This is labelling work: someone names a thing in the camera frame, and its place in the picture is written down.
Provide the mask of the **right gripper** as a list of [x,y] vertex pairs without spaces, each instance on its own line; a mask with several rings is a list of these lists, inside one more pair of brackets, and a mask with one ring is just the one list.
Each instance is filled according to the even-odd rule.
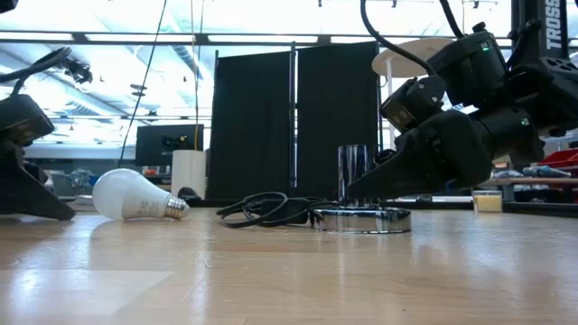
[[396,199],[477,185],[489,178],[491,159],[464,114],[433,116],[405,133],[387,161],[347,187],[351,199]]

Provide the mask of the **chrome lamp base with socket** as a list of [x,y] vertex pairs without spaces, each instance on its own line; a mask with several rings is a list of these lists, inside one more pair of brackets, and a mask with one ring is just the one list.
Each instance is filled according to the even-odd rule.
[[411,230],[411,211],[383,207],[377,199],[353,199],[347,187],[370,171],[373,158],[364,144],[338,149],[338,200],[310,212],[312,226],[320,231],[350,234],[390,234]]

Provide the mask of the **white LED lightbulb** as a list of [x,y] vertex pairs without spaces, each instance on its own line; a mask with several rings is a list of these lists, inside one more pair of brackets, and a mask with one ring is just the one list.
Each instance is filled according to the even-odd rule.
[[112,219],[180,220],[190,211],[185,200],[129,169],[115,169],[101,175],[93,187],[92,199],[97,212]]

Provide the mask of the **grey storage box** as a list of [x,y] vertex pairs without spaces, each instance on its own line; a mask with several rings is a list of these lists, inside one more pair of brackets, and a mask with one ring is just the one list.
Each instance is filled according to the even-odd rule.
[[54,194],[58,197],[74,197],[75,190],[72,187],[72,181],[68,174],[52,173],[51,174],[52,188]]

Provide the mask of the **clear plastic bag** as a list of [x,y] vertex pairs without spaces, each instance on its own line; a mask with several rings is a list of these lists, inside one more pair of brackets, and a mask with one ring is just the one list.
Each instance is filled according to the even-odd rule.
[[84,167],[73,170],[69,174],[69,178],[71,185],[76,188],[93,187],[98,181],[98,176]]

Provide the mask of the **yellow candle jar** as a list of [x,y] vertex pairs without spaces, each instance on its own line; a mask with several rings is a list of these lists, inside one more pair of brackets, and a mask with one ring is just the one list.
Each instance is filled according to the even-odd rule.
[[476,213],[502,211],[502,192],[499,190],[474,190],[472,200]]

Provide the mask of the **black ceiling-mounted device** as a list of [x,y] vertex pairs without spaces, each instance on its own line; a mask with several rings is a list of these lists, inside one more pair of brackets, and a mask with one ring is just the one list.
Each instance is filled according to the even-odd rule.
[[65,58],[56,67],[63,71],[68,77],[71,77],[75,82],[84,84],[93,81],[93,75],[90,71],[90,66],[78,60]]

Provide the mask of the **black monitor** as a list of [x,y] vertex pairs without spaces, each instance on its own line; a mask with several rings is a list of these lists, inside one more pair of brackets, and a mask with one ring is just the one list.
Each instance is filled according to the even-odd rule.
[[203,151],[203,125],[139,126],[136,133],[135,165],[172,164],[175,150]]

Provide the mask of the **white cylindrical bin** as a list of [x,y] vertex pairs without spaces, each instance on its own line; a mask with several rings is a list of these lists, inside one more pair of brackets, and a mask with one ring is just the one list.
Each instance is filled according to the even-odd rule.
[[183,187],[193,189],[202,199],[206,191],[207,155],[203,151],[175,150],[172,152],[172,195]]

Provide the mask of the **red plastic bin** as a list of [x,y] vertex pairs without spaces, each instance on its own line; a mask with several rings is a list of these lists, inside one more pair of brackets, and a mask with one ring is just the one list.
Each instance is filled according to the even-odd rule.
[[538,165],[549,166],[558,170],[577,170],[578,169],[578,149],[568,149],[554,152],[548,155],[544,160],[537,163]]

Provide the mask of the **white round pedestal table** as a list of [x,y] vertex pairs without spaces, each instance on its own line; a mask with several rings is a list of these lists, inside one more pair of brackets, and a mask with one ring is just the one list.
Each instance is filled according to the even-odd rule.
[[400,88],[408,79],[421,79],[429,76],[428,72],[422,66],[390,49],[386,49],[379,53],[379,55],[372,61],[371,67],[379,76],[386,78],[389,96]]

